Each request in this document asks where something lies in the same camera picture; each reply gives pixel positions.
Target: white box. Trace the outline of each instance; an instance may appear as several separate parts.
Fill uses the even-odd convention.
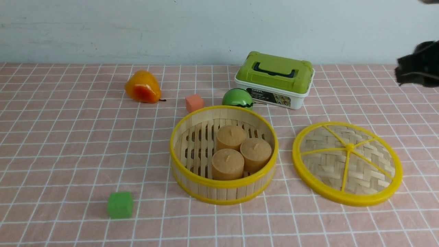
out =
[[[267,104],[271,105],[278,105],[285,108],[290,108],[293,110],[298,110],[303,105],[303,100],[308,96],[309,91],[311,90],[311,85],[313,84],[314,75],[316,74],[316,71],[313,69],[313,75],[311,76],[311,82],[308,86],[308,90],[304,94],[297,94],[285,90],[279,90],[272,87],[266,87],[262,85],[257,85],[245,81],[238,80],[235,75],[235,82],[238,85],[239,88],[246,90],[253,99],[265,102]],[[272,101],[268,101],[268,97],[273,97],[277,102],[286,100],[285,103],[274,103]]]

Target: grid pattern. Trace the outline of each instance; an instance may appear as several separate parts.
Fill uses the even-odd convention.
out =
[[[405,85],[393,66],[315,66],[305,105],[257,105],[279,137],[263,195],[235,206],[191,200],[169,170],[168,144],[200,94],[217,105],[239,66],[0,63],[0,247],[425,247],[439,245],[439,95]],[[166,102],[139,104],[123,86],[139,69]],[[369,208],[314,194],[291,161],[295,135],[321,121],[372,130],[398,153],[399,191]],[[130,191],[133,218],[109,220],[108,196]]]

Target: candle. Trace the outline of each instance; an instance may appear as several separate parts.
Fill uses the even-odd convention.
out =
[[[262,169],[271,158],[270,144],[260,138],[245,140],[240,151],[244,157],[244,170],[249,173],[256,173]]]
[[[237,125],[225,125],[219,128],[216,134],[216,150],[234,149],[239,151],[241,143],[247,138],[242,127]]]
[[[244,158],[234,149],[221,149],[212,156],[212,178],[235,180],[243,177]]]

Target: green ball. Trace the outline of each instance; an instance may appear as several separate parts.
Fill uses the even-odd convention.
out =
[[[241,88],[230,89],[223,96],[223,105],[232,105],[253,110],[253,104],[252,96]]]

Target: yellow rim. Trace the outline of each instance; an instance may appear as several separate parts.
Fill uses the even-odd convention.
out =
[[[366,134],[368,134],[369,136],[372,137],[372,139],[367,140],[365,142],[359,143],[357,145],[361,145],[363,143],[366,142],[370,142],[370,141],[378,141],[379,143],[381,143],[390,153],[391,157],[393,158],[393,161],[395,163],[395,176],[392,179],[392,183],[385,188],[384,190],[380,191],[379,193],[373,194],[373,195],[355,195],[355,194],[350,194],[350,193],[345,193],[343,191],[343,187],[345,185],[345,181],[346,181],[346,175],[347,175],[347,167],[345,166],[345,173],[343,176],[343,184],[342,184],[342,191],[340,190],[336,190],[334,188],[331,188],[329,186],[327,186],[326,184],[324,184],[323,182],[321,182],[320,180],[318,180],[307,168],[306,166],[303,164],[302,161],[302,155],[303,154],[308,154],[308,153],[315,153],[315,152],[319,152],[320,150],[315,150],[315,151],[311,151],[311,152],[305,152],[302,153],[300,152],[300,144],[302,143],[303,138],[310,133],[311,131],[315,130],[316,128],[319,127],[324,127],[327,130],[329,130],[326,126],[330,126],[330,125],[339,125],[339,126],[345,126],[345,127],[349,127],[361,132],[364,132]],[[348,144],[345,144],[342,139],[334,132],[332,132],[331,130],[329,130],[342,144],[345,145],[345,148],[341,148],[342,150],[346,150],[347,153],[354,153],[356,155],[358,155],[360,158],[365,159],[362,157],[362,155],[356,153],[355,151],[352,150],[352,147],[349,146]],[[401,162],[397,156],[397,154],[395,153],[395,151],[384,141],[382,140],[380,137],[378,137],[377,135],[375,135],[374,133],[363,129],[361,127],[349,124],[349,123],[343,123],[343,122],[323,122],[323,123],[317,123],[317,124],[313,124],[308,126],[307,128],[305,128],[303,131],[301,131],[294,143],[293,143],[293,150],[292,150],[292,158],[293,158],[293,163],[294,163],[294,167],[297,171],[297,174],[302,178],[302,180],[312,189],[314,190],[316,193],[320,194],[321,196],[332,200],[334,202],[340,203],[340,204],[345,204],[345,205],[349,205],[349,206],[354,206],[354,207],[368,207],[368,206],[373,206],[373,205],[377,205],[380,204],[384,201],[386,201],[388,198],[390,198],[399,188],[399,186],[401,185],[401,182],[403,180],[403,168],[401,166]],[[365,160],[366,162],[368,162],[369,164],[375,166],[375,164],[369,162],[368,160]],[[349,156],[347,156],[346,159],[346,163],[349,164]]]
[[[200,195],[197,195],[195,193],[193,193],[192,191],[190,191],[186,186],[183,185],[183,183],[178,179],[178,177],[176,176],[175,172],[174,172],[174,167],[171,166],[171,170],[173,172],[173,176],[175,178],[175,180],[177,181],[177,184],[187,193],[189,194],[191,197],[204,202],[204,203],[209,203],[209,204],[215,204],[215,205],[222,205],[222,206],[227,206],[227,205],[235,205],[235,204],[240,204],[240,203],[244,203],[247,201],[250,201],[251,199],[257,197],[259,194],[261,194],[270,184],[271,180],[274,177],[274,172],[273,174],[270,176],[270,179],[268,180],[268,182],[262,186],[262,188],[260,188],[259,190],[257,190],[256,192],[254,192],[253,194],[240,198],[240,199],[236,199],[236,200],[215,200],[215,199],[210,199],[207,197],[203,197]]]
[[[248,113],[256,116],[259,120],[261,120],[264,124],[266,124],[269,127],[271,134],[274,137],[274,149],[273,149],[273,155],[272,155],[271,159],[268,161],[267,165],[264,166],[264,168],[262,168],[258,172],[254,173],[248,177],[245,177],[245,178],[232,180],[232,181],[219,181],[219,180],[208,179],[208,178],[204,178],[204,177],[195,175],[194,173],[192,173],[191,171],[186,169],[186,167],[184,167],[184,165],[177,158],[177,155],[175,154],[175,151],[174,151],[174,147],[172,145],[172,142],[176,136],[176,130],[180,128],[180,125],[184,121],[191,118],[193,115],[195,115],[199,112],[208,111],[208,110],[212,110],[212,109],[235,109],[235,110],[237,109],[237,110],[245,111],[245,112],[248,112]],[[172,131],[171,139],[169,142],[169,150],[171,153],[171,158],[175,162],[177,169],[182,173],[183,176],[185,176],[189,180],[191,180],[195,183],[198,183],[200,185],[208,186],[208,187],[219,188],[219,189],[231,189],[231,188],[247,186],[251,183],[256,182],[257,180],[261,179],[264,175],[266,175],[271,170],[271,168],[273,168],[273,166],[276,165],[277,153],[279,151],[279,143],[277,141],[277,136],[276,136],[276,133],[274,132],[273,127],[259,114],[255,113],[251,110],[236,107],[236,106],[215,105],[215,106],[205,107],[205,108],[199,109],[197,111],[194,111],[194,112],[188,114],[182,120],[180,120],[180,122],[175,126],[174,130]]]

